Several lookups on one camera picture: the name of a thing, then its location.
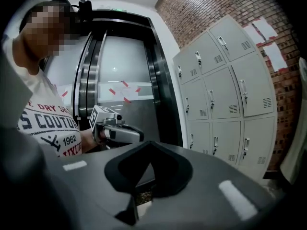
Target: number 1962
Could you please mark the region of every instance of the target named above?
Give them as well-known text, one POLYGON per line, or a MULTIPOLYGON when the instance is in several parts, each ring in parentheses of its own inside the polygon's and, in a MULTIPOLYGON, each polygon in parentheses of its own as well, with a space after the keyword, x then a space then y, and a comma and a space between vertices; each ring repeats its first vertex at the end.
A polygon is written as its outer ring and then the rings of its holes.
POLYGON ((71 136, 71 137, 64 138, 63 141, 65 143, 65 146, 67 146, 77 140, 76 140, 76 136, 71 136))

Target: locker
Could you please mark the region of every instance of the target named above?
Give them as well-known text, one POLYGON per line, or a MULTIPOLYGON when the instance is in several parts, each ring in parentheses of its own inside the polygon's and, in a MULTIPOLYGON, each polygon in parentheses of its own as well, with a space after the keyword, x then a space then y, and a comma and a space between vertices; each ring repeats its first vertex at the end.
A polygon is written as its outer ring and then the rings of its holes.
POLYGON ((201 73, 205 74, 226 64, 223 55, 208 33, 204 33, 191 47, 199 54, 201 73))
POLYGON ((229 68, 204 77, 212 119, 240 117, 236 88, 229 68))
POLYGON ((222 47, 229 61, 255 51, 252 43, 242 32, 242 29, 231 18, 223 19, 211 28, 210 32, 222 47))
POLYGON ((244 121, 240 166, 264 166, 272 145, 274 117, 244 121))
POLYGON ((232 64, 242 96, 244 116, 274 111, 272 92, 266 70, 258 55, 252 55, 232 64))
POLYGON ((179 52, 173 60, 181 84, 191 81, 201 75, 199 70, 200 67, 192 48, 185 48, 179 52))
POLYGON ((213 123, 212 155, 235 165, 240 146, 241 122, 213 123))
POLYGON ((190 122, 188 131, 188 145, 191 150, 211 154, 210 124, 207 122, 190 122))
POLYGON ((208 119, 207 102, 202 79, 185 83, 182 88, 187 119, 208 119))

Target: red tape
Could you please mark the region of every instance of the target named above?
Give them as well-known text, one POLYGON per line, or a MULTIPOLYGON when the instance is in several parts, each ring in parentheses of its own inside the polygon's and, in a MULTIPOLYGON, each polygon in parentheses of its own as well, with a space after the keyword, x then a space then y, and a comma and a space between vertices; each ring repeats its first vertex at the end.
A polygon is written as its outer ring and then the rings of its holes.
POLYGON ((112 93, 112 94, 115 94, 115 91, 113 89, 109 89, 109 91, 112 93))
POLYGON ((127 84, 125 81, 123 81, 123 84, 124 84, 126 87, 128 87, 128 84, 127 84))
POLYGON ((131 103, 131 101, 129 101, 126 97, 124 97, 124 101, 128 102, 128 103, 131 103))
POLYGON ((65 91, 64 94, 62 95, 62 97, 64 97, 65 95, 67 95, 68 91, 65 91))

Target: white wall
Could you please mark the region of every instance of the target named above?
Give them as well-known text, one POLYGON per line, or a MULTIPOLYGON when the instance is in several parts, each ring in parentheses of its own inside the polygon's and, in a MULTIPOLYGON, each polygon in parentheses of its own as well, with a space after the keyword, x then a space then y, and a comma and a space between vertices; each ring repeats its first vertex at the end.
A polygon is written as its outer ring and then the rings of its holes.
MULTIPOLYGON (((68 0, 71 4, 78 4, 79 0, 68 0)), ((90 0, 92 2, 93 9, 99 8, 117 8, 117 9, 124 9, 127 12, 139 14, 142 16, 149 17, 153 25, 156 29, 158 37, 160 39, 167 64, 169 66, 170 76, 173 82, 175 97, 177 100, 177 106, 179 111, 179 118, 181 124, 181 131, 182 131, 182 139, 183 145, 185 148, 188 147, 188 140, 187 140, 187 128, 185 122, 185 114, 183 109, 183 103, 181 99, 181 93, 179 88, 179 83, 177 80, 177 73, 173 63, 173 57, 180 51, 178 44, 176 43, 172 33, 168 29, 165 22, 156 12, 154 5, 155 2, 153 0, 90 0)), ((19 12, 18 15, 15 16, 14 20, 12 20, 11 24, 7 28, 7 35, 9 36, 16 36, 16 27, 18 28, 22 18, 22 12, 19 12)))

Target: ventilation slot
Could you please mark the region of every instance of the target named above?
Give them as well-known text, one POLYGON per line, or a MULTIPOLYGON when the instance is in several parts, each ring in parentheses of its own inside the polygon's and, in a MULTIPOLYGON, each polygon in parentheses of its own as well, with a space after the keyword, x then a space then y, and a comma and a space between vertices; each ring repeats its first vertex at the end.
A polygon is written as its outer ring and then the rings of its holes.
POLYGON ((244 42, 244 43, 241 43, 242 47, 244 50, 247 50, 249 48, 251 48, 250 44, 248 41, 244 42))
POLYGON ((197 74, 196 69, 194 69, 194 70, 192 70, 190 72, 191 72, 192 77, 197 74))
POLYGON ((267 108, 267 107, 271 107, 271 106, 272 106, 271 98, 264 98, 263 99, 263 107, 267 108))
POLYGON ((234 162, 236 160, 236 156, 235 155, 228 155, 228 160, 234 162))
POLYGON ((215 63, 216 63, 216 64, 218 64, 218 63, 220 63, 221 61, 223 61, 221 55, 218 55, 218 56, 214 57, 214 60, 215 60, 215 63))
POLYGON ((237 112, 238 112, 237 105, 230 105, 229 106, 229 113, 237 113, 237 112))
POLYGON ((200 110, 201 116, 207 116, 207 111, 206 110, 200 110))
POLYGON ((259 157, 257 164, 264 164, 266 157, 259 157))

